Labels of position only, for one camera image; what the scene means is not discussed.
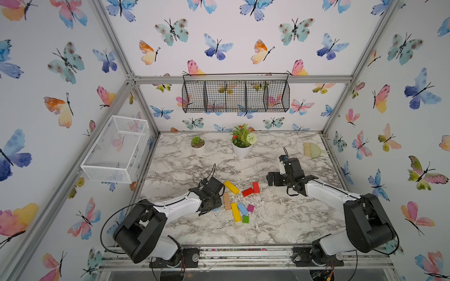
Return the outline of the natural wood block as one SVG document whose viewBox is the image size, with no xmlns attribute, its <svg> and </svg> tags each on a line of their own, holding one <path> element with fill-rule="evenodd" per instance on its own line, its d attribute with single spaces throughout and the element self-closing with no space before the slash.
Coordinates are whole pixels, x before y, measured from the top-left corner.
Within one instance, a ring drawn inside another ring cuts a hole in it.
<svg viewBox="0 0 450 281">
<path fill-rule="evenodd" d="M 231 202 L 230 202 L 230 197 L 229 197 L 228 192 L 223 194 L 223 201 L 224 201 L 225 209 L 226 210 L 231 210 L 232 207 L 231 207 Z"/>
</svg>

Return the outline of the green cube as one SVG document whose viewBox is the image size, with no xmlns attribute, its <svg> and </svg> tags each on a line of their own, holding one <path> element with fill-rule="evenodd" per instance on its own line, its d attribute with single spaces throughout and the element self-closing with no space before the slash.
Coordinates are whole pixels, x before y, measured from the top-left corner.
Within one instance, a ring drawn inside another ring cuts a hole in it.
<svg viewBox="0 0 450 281">
<path fill-rule="evenodd" d="M 250 221 L 249 216 L 247 216 L 247 215 L 242 216 L 242 222 L 243 223 L 248 224 L 249 221 Z"/>
</svg>

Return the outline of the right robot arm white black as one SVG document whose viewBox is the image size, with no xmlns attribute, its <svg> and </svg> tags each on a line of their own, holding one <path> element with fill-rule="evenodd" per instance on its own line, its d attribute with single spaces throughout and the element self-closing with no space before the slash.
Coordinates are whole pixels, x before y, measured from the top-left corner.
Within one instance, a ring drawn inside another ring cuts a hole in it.
<svg viewBox="0 0 450 281">
<path fill-rule="evenodd" d="M 266 176 L 269 186 L 286 187 L 293 197 L 302 195 L 319 200 L 344 215 L 345 229 L 326 235 L 310 246 L 295 247 L 293 262 L 300 266 L 342 266 L 339 254 L 369 253 L 398 240 L 399 236 L 379 199 L 372 194 L 349 193 L 321 183 L 316 176 L 306 175 L 297 158 L 279 157 L 279 172 Z"/>
</svg>

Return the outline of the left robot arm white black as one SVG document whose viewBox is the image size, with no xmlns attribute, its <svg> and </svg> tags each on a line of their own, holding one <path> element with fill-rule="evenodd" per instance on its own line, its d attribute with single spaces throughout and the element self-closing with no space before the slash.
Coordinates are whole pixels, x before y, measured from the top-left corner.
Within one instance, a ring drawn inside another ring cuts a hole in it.
<svg viewBox="0 0 450 281">
<path fill-rule="evenodd" d="M 112 237 L 133 263 L 150 256 L 167 262 L 170 267 L 178 266 L 183 260 L 183 249 L 174 238 L 162 236 L 166 224 L 184 215 L 201 216 L 219 208 L 224 193 L 225 185 L 211 177 L 200 181 L 198 187 L 189 189 L 185 195 L 165 202 L 140 200 Z"/>
</svg>

